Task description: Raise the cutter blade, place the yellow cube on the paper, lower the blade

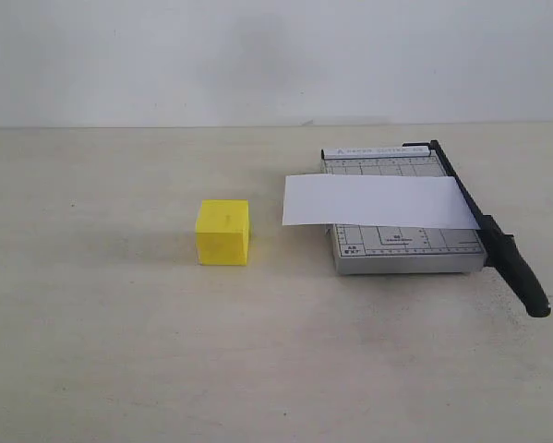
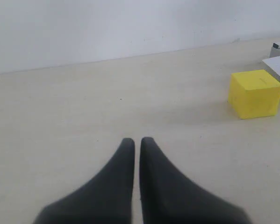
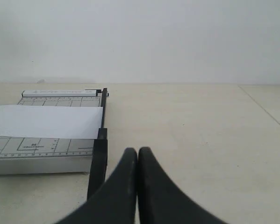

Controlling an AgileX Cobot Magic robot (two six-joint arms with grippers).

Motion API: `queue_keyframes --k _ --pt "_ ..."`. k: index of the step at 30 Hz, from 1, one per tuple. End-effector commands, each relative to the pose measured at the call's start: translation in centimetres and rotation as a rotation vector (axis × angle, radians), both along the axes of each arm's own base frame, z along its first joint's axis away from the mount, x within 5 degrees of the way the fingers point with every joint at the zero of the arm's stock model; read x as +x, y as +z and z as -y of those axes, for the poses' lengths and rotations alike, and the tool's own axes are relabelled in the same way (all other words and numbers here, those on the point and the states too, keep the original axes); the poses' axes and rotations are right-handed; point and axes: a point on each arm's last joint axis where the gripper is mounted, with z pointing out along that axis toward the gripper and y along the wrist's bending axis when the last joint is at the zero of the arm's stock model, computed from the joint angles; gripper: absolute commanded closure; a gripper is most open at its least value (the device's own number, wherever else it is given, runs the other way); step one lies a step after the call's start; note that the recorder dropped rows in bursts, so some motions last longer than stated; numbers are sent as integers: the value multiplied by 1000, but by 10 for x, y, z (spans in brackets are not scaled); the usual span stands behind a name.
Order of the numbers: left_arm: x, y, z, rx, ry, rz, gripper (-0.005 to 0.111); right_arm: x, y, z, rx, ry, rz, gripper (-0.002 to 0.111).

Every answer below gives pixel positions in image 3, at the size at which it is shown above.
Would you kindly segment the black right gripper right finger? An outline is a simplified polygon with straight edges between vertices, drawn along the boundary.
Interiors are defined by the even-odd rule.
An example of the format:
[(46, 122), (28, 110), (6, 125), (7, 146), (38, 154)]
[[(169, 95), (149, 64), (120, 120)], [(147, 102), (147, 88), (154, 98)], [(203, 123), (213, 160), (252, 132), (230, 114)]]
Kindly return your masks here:
[(138, 153), (138, 211), (142, 224), (225, 223), (182, 192), (149, 147)]

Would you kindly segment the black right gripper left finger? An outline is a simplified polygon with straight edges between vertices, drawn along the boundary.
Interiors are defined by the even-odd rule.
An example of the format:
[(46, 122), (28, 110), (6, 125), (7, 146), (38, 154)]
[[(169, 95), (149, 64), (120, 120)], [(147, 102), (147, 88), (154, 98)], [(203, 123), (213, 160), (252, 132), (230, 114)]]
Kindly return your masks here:
[(107, 181), (60, 224), (133, 224), (136, 211), (137, 153), (126, 148)]

